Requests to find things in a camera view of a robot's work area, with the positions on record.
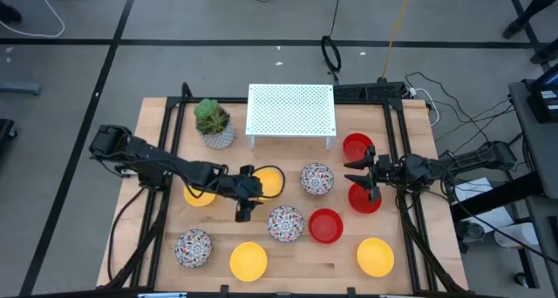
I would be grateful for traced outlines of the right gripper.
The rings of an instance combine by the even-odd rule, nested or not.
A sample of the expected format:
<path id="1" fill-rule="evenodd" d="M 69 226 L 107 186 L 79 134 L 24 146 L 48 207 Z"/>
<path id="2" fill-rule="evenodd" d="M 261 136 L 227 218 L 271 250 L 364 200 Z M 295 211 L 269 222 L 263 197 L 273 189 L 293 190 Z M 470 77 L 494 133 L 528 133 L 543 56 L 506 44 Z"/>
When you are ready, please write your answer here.
<path id="1" fill-rule="evenodd" d="M 369 202 L 376 202 L 380 197 L 378 183 L 405 189 L 405 171 L 400 164 L 391 163 L 388 154 L 376 155 L 375 146 L 369 146 L 364 156 L 356 161 L 344 164 L 350 169 L 364 170 L 370 168 L 365 175 L 345 174 L 344 177 L 362 187 L 368 193 Z"/>

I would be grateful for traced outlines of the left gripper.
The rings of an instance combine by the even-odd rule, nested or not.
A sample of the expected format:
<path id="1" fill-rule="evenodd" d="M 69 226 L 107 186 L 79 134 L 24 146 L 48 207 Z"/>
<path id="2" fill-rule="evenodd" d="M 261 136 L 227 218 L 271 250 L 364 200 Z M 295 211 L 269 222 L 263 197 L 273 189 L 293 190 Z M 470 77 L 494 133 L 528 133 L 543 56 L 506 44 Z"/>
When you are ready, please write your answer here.
<path id="1" fill-rule="evenodd" d="M 255 167 L 240 167 L 238 175 L 224 175 L 219 180 L 217 193 L 220 196 L 239 201 L 235 210 L 235 222 L 250 222 L 255 205 L 262 204 L 262 182 L 252 176 Z"/>

